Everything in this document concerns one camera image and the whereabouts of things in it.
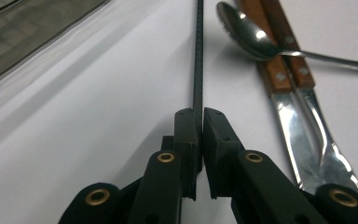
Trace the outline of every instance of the knife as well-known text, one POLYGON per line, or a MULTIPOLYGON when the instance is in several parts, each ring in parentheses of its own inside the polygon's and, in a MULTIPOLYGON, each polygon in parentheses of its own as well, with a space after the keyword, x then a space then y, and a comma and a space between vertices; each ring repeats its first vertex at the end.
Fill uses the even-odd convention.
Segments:
MULTIPOLYGON (((238 4, 240 9, 276 43, 289 46, 292 49, 299 49, 278 0, 239 0, 238 4)), ((358 192, 358 179, 327 129, 313 90, 315 82, 307 63, 302 58, 283 58, 282 56, 278 58, 282 58, 281 62, 287 65, 289 71, 282 73, 284 77, 281 76, 281 78, 290 80, 289 83, 292 85, 293 91, 283 95, 272 91, 270 98, 282 125, 282 133, 298 186, 312 194, 318 187, 327 183, 339 184, 358 192), (295 95, 296 99, 293 100, 299 100, 302 109, 306 112, 305 118, 308 118, 311 129, 317 136, 317 152, 312 149, 314 145, 305 140, 309 138, 304 132, 305 123, 301 122, 299 118, 298 112, 301 110, 294 107, 293 101, 283 100, 289 95, 291 97, 295 95)), ((269 66, 269 64, 259 64, 260 70, 267 73, 263 75, 264 77, 271 76, 269 66)))

